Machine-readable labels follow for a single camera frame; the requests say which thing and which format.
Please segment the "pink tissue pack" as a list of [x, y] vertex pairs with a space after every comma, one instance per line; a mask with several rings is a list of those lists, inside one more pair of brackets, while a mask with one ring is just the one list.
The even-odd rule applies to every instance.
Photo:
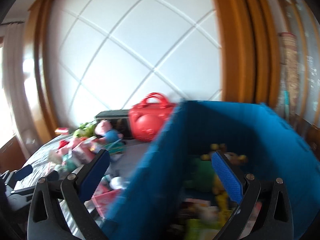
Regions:
[[111, 204], [121, 192], [122, 189], [116, 189], [92, 197], [92, 202], [101, 218], [105, 218], [105, 215], [110, 209]]

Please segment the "pink snack can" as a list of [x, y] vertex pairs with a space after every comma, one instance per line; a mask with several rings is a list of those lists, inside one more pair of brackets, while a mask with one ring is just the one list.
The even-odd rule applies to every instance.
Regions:
[[68, 135], [69, 134], [69, 128], [67, 128], [67, 127], [58, 127], [55, 130], [55, 134]]

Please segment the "green frog plush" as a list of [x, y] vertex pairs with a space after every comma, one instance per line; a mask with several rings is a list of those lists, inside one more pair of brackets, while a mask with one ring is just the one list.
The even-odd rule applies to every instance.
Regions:
[[97, 123], [94, 121], [94, 122], [86, 122], [86, 123], [83, 123], [79, 126], [78, 129], [76, 129], [73, 133], [73, 137], [77, 137], [77, 138], [80, 138], [80, 137], [86, 137], [86, 138], [89, 138], [89, 137], [92, 137], [95, 135], [95, 128], [97, 126]]

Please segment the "white penguin plush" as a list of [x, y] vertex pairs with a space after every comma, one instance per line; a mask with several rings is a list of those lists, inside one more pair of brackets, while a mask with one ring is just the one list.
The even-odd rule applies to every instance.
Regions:
[[125, 190], [129, 185], [129, 181], [126, 181], [123, 177], [113, 177], [108, 181], [109, 187], [112, 190]]

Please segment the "striped grey tablecloth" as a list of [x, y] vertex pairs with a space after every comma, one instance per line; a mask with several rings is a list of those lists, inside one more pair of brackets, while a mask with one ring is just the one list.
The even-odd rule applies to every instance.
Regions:
[[[57, 151], [61, 140], [70, 141], [70, 136], [58, 136], [36, 151], [25, 163], [31, 165], [33, 172], [18, 181], [14, 190], [20, 190], [36, 185], [41, 177], [48, 175], [53, 170], [57, 171], [61, 178], [65, 178], [70, 172], [61, 164], [53, 162], [53, 153]], [[111, 165], [106, 171], [108, 178], [119, 175], [125, 181], [129, 179], [137, 163], [149, 147], [149, 143], [139, 142], [137, 140], [125, 140], [124, 151], [111, 156]]]

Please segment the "pink pig plush blue shirt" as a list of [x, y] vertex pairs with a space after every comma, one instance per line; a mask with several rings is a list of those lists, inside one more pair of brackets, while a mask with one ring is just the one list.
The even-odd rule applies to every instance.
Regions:
[[96, 135], [100, 136], [100, 138], [97, 139], [97, 142], [101, 144], [110, 144], [123, 138], [123, 135], [113, 129], [111, 123], [107, 120], [99, 122], [95, 127], [94, 132]]

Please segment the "blue plastic storage crate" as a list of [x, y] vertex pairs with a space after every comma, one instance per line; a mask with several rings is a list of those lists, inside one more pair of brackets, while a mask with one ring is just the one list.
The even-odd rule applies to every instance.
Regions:
[[101, 230], [109, 239], [154, 239], [172, 216], [189, 157], [213, 143], [246, 155], [244, 171], [259, 180], [282, 178], [299, 239], [319, 213], [319, 161], [309, 145], [265, 105], [185, 101], [153, 141], [111, 205]]

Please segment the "black framed box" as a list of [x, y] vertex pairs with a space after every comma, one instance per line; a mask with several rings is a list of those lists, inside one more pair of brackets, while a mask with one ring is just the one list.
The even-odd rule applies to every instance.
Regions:
[[127, 109], [102, 111], [95, 116], [95, 120], [97, 123], [107, 120], [113, 129], [123, 135], [124, 139], [133, 139], [129, 124], [129, 111]]

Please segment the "rolled patterned carpet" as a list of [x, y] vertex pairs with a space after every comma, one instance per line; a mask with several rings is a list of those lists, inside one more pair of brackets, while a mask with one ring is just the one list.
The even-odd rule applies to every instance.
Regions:
[[293, 122], [299, 98], [299, 70], [297, 39], [292, 33], [279, 34], [280, 42], [280, 93], [279, 114], [287, 122]]

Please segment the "red bear suitcase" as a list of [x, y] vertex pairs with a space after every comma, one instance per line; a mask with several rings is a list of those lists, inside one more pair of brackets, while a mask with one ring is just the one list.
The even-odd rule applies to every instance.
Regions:
[[169, 120], [176, 103], [161, 93], [150, 93], [129, 110], [129, 125], [133, 137], [151, 142]]

